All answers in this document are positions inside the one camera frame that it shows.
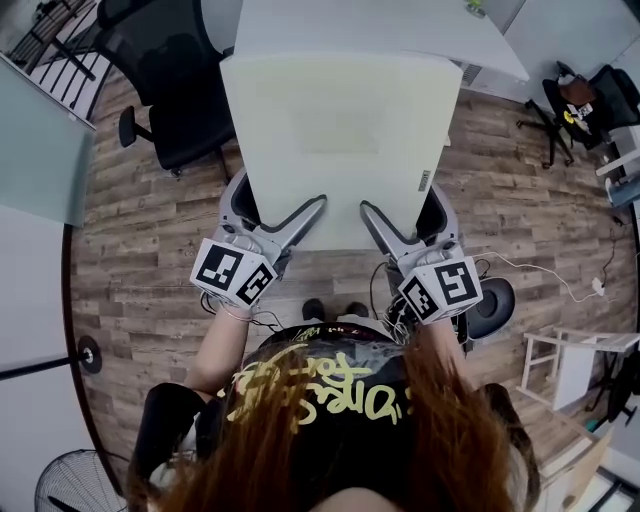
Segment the power adapter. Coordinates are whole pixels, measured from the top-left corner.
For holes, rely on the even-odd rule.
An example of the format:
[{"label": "power adapter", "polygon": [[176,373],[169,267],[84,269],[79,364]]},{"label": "power adapter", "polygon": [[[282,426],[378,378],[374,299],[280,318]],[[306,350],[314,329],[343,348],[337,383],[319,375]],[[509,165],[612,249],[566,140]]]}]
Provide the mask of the power adapter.
[{"label": "power adapter", "polygon": [[602,281],[600,281],[600,279],[594,277],[593,281],[591,281],[591,287],[593,288],[594,292],[600,295],[600,297],[604,297],[604,285],[602,284]]}]

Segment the black office chair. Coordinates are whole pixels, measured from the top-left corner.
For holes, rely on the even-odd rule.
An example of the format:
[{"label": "black office chair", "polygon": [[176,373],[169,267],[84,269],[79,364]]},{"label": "black office chair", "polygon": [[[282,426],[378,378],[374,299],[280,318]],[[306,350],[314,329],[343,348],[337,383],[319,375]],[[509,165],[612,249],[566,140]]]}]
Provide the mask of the black office chair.
[{"label": "black office chair", "polygon": [[136,124],[133,107],[120,116],[120,142],[154,143],[160,165],[180,167],[216,153],[235,136],[218,53],[207,37],[201,0],[102,0],[95,46],[133,84],[149,110],[151,132]]},{"label": "black office chair", "polygon": [[549,119],[533,100],[529,100],[525,106],[535,109],[542,124],[530,121],[518,121],[517,123],[518,128],[524,125],[547,133],[549,137],[549,162],[542,164],[545,169],[553,165],[556,143],[560,145],[566,156],[565,165],[570,166],[574,161],[571,151],[560,136],[562,128],[569,133],[572,147],[573,141],[576,140],[582,143],[587,150],[590,150],[602,142],[611,143],[609,132],[614,128],[640,124],[640,111],[638,110],[640,93],[638,93],[638,89],[623,70],[613,69],[609,65],[603,66],[596,76],[589,80],[589,85],[596,95],[596,100],[590,102],[593,112],[584,117],[590,133],[582,130],[576,123],[569,123],[565,119],[565,112],[569,112],[568,103],[560,94],[558,80],[567,75],[574,77],[577,75],[566,64],[559,61],[557,64],[560,69],[558,78],[542,81],[542,87],[544,87],[544,92],[556,117],[553,120]]}]

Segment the chair armrest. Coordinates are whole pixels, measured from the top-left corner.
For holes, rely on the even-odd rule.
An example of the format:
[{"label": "chair armrest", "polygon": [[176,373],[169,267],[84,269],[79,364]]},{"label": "chair armrest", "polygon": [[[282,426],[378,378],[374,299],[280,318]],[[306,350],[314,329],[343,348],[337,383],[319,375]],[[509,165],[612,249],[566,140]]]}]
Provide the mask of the chair armrest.
[{"label": "chair armrest", "polygon": [[131,146],[139,135],[149,142],[153,142],[153,135],[149,130],[136,123],[136,114],[133,107],[127,107],[120,114],[120,122],[118,123],[118,134],[120,135],[120,144],[123,148]]}]

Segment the white table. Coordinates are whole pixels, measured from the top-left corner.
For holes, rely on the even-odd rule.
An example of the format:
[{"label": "white table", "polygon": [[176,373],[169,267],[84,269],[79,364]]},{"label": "white table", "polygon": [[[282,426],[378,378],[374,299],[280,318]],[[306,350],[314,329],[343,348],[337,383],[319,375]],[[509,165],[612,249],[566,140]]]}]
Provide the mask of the white table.
[{"label": "white table", "polygon": [[301,249],[375,248],[363,199],[413,235],[460,88],[454,63],[529,78],[491,20],[465,5],[244,0],[222,69],[264,222],[325,193],[327,213]]},{"label": "white table", "polygon": [[603,165],[596,170],[596,176],[604,176],[605,174],[617,169],[621,165],[627,164],[636,158],[640,158],[640,126],[631,126],[629,128],[620,128],[616,130],[614,140],[618,150],[624,154],[607,165]]},{"label": "white table", "polygon": [[462,0],[244,0],[235,54],[419,52],[528,80],[489,17],[477,18],[465,5]]},{"label": "white table", "polygon": [[362,200],[412,236],[460,68],[429,55],[362,52],[234,55],[220,67],[263,222],[277,225],[326,194],[326,212],[300,249],[375,249]]}]

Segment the black round device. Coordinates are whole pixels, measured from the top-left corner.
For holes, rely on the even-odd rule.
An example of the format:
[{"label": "black round device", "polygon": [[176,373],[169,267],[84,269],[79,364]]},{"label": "black round device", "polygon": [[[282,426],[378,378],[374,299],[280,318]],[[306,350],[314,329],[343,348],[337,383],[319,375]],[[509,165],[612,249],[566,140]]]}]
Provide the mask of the black round device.
[{"label": "black round device", "polygon": [[502,277],[480,281],[482,300],[467,313],[469,338],[486,338],[504,327],[516,307],[516,294],[511,283]]}]

